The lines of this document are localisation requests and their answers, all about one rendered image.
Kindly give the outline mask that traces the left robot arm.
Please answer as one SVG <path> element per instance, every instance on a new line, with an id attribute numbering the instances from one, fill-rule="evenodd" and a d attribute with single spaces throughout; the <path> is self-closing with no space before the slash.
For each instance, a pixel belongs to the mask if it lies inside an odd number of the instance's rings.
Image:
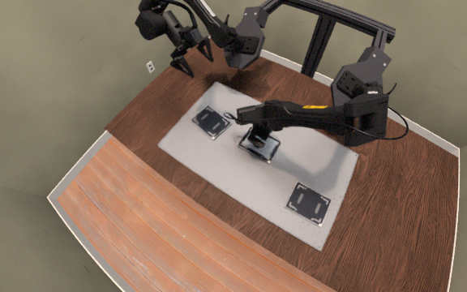
<path id="1" fill-rule="evenodd" d="M 257 121 L 257 123 L 267 123 L 272 131 L 282 131 L 283 128 L 288 127 L 306 127 L 329 131 L 338 136 L 344 136 L 344 146 L 349 147 L 357 147 L 378 140 L 375 137 L 358 133 L 358 131 L 351 133 L 353 130 L 345 127 L 345 125 L 353 127 L 354 117 L 358 116 L 358 129 L 360 131 L 366 130 L 366 133 L 385 137 L 389 95 L 383 93 L 383 85 L 376 81 L 363 83 L 350 71 L 344 71 L 336 85 L 353 99 L 338 106 L 299 105 L 290 101 L 274 99 L 260 105 L 238 108 L 238 120 L 258 120 L 265 119 L 266 116 L 267 118 L 281 118 Z"/>

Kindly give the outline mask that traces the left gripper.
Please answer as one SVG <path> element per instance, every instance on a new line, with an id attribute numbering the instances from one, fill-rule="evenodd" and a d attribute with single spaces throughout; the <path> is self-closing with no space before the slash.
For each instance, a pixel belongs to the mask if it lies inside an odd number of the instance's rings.
<path id="1" fill-rule="evenodd" d="M 263 148 L 265 146 L 265 143 L 260 141 L 260 139 L 256 138 L 255 136 L 258 136 L 264 141 L 267 141 L 269 135 L 273 132 L 270 127 L 268 127 L 267 123 L 261 123 L 258 124 L 257 122 L 251 123 L 253 124 L 253 128 L 247 138 L 248 141 L 250 141 L 255 148 Z M 258 145 L 258 146 L 257 146 Z"/>

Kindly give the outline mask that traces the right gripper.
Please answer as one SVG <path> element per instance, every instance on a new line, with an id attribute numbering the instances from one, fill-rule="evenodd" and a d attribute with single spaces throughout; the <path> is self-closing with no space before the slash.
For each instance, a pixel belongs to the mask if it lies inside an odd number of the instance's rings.
<path id="1" fill-rule="evenodd" d="M 174 44 L 176 49 L 173 51 L 173 53 L 170 55 L 172 59 L 174 59 L 170 65 L 171 67 L 180 70 L 187 75 L 189 75 L 191 78 L 195 77 L 192 70 L 190 69 L 188 63 L 186 62 L 186 59 L 183 57 L 187 53 L 187 49 L 193 48 L 196 45 L 196 49 L 210 62 L 214 62 L 213 56 L 212 56 L 212 51 L 211 51 L 211 44 L 210 44 L 210 39 L 208 36 L 202 37 L 201 34 L 197 38 L 195 38 L 193 41 L 186 41 L 185 37 L 183 36 L 184 34 L 187 34 L 191 32 L 193 29 L 195 29 L 195 26 L 186 26 L 183 27 L 181 24 L 178 25 L 178 29 L 175 27 L 171 28 L 167 33 L 166 36 L 171 40 L 171 42 Z M 204 46 L 206 45 L 208 54 L 206 53 Z M 179 46 L 179 47 L 178 47 Z M 181 57 L 180 57 L 181 56 Z M 177 59 L 177 60 L 176 60 Z M 183 68 L 181 64 L 186 68 Z"/>

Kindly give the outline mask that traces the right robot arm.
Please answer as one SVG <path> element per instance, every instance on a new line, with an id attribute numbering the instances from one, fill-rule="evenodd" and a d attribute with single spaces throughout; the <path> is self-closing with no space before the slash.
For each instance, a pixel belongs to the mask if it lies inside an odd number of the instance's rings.
<path id="1" fill-rule="evenodd" d="M 240 36 L 235 28 L 225 25 L 211 10 L 204 0 L 183 0 L 204 23 L 210 38 L 221 49 L 255 53 L 259 44 L 257 36 Z M 178 29 L 180 22 L 172 11 L 164 12 L 169 4 L 154 0 L 141 0 L 138 9 L 139 16 L 135 25 L 141 36 L 150 41 L 166 33 L 173 27 Z M 163 12 L 163 13 L 162 13 Z M 159 14 L 159 15 L 158 15 Z M 167 22 L 166 22 L 167 21 Z M 192 41 L 200 36 L 198 28 L 184 34 L 186 41 Z M 229 46 L 230 45 L 230 46 Z M 233 46 L 233 47 L 231 47 Z M 230 48 L 231 47 L 231 48 Z"/>

